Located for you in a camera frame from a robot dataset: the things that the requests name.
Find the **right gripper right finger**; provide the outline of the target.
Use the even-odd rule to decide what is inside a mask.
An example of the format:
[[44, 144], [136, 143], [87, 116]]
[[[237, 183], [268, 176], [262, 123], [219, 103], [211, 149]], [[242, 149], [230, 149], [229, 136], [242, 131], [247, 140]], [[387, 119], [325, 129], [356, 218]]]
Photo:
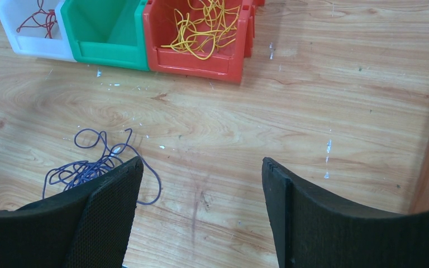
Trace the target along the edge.
[[280, 267], [429, 267], [429, 211], [353, 202], [269, 157], [262, 184]]

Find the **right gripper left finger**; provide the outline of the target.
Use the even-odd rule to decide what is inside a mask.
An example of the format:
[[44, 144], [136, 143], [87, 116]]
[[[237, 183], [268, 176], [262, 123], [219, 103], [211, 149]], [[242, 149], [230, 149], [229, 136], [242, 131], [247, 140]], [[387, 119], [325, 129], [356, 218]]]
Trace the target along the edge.
[[0, 210], [0, 267], [122, 267], [144, 166], [110, 172], [17, 210]]

